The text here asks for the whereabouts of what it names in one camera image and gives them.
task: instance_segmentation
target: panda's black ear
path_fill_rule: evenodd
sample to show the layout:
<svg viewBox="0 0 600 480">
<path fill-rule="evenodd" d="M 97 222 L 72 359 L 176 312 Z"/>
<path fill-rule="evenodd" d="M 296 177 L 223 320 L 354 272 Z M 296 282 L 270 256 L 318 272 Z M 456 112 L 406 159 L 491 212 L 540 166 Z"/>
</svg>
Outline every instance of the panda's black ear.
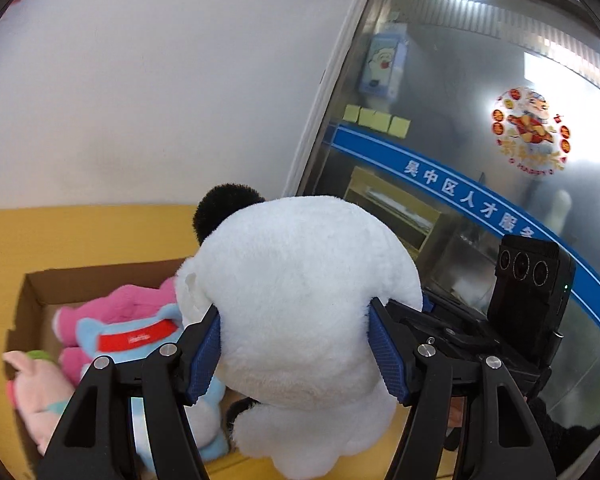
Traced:
<svg viewBox="0 0 600 480">
<path fill-rule="evenodd" d="M 263 197 L 243 184 L 222 184 L 209 191 L 198 204 L 193 215 L 193 228 L 198 242 L 202 244 L 216 228 L 236 211 L 264 202 Z"/>
</svg>

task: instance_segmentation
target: yellow sticky note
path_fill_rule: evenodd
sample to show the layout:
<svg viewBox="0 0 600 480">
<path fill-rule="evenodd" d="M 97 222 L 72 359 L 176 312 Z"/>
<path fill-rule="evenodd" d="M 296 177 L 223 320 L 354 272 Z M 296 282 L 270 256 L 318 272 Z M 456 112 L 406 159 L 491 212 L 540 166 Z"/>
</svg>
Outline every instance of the yellow sticky note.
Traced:
<svg viewBox="0 0 600 480">
<path fill-rule="evenodd" d="M 374 115 L 376 114 L 375 110 L 371 108 L 361 108 L 360 109 L 360 118 L 358 119 L 358 124 L 360 126 L 366 126 L 367 128 L 372 128 L 374 124 Z"/>
<path fill-rule="evenodd" d="M 389 129 L 389 122 L 391 121 L 391 114 L 385 114 L 384 112 L 376 112 L 374 114 L 374 120 L 371 127 L 378 132 L 386 133 Z"/>
<path fill-rule="evenodd" d="M 400 137 L 401 139 L 404 139 L 407 136 L 410 124 L 410 120 L 394 116 L 391 121 L 391 126 L 389 126 L 388 133 L 394 137 Z"/>
<path fill-rule="evenodd" d="M 344 115 L 342 116 L 342 119 L 348 121 L 349 123 L 357 123 L 359 113 L 359 106 L 347 105 L 347 107 L 344 109 Z"/>
</svg>

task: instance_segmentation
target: yellow table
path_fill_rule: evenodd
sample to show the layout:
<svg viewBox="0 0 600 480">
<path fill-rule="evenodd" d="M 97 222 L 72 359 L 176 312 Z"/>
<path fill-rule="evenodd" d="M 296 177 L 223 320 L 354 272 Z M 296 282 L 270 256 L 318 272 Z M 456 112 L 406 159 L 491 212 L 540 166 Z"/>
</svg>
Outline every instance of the yellow table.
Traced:
<svg viewBox="0 0 600 480">
<path fill-rule="evenodd" d="M 0 211 L 0 354 L 13 325 L 24 274 L 72 268 L 150 262 L 193 254 L 193 206 L 76 206 Z M 0 357 L 0 460 L 16 480 L 30 480 L 12 409 L 4 394 Z M 341 459 L 329 479 L 382 479 L 398 443 L 406 410 L 372 449 Z M 453 473 L 455 456 L 443 456 L 440 478 Z M 278 480 L 270 460 L 232 454 L 209 465 L 212 480 Z"/>
</svg>

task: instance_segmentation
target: blue stripe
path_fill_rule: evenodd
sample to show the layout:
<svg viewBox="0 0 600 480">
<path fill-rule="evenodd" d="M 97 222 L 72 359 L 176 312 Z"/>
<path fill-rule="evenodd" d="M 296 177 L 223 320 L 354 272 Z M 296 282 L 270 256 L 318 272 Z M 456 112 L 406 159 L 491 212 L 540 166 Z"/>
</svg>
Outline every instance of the blue stripe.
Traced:
<svg viewBox="0 0 600 480">
<path fill-rule="evenodd" d="M 341 125 L 332 146 L 419 187 L 498 237 L 512 233 L 558 243 L 576 261 L 573 297 L 600 327 L 600 276 L 576 251 L 522 209 L 451 168 L 364 130 Z"/>
</svg>

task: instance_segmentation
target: white plush toy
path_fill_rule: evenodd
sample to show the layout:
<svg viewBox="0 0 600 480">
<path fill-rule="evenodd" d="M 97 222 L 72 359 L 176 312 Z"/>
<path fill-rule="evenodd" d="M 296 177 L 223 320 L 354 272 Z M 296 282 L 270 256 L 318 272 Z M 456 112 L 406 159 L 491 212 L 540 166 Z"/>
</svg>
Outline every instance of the white plush toy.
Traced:
<svg viewBox="0 0 600 480">
<path fill-rule="evenodd" d="M 211 304 L 220 313 L 216 375 L 250 397 L 233 415 L 240 451 L 304 480 L 372 446 L 397 401 L 367 341 L 369 302 L 422 309 L 398 238 L 337 198 L 264 202 L 238 185 L 211 190 L 194 228 L 200 250 L 179 270 L 176 295 L 185 324 Z"/>
</svg>

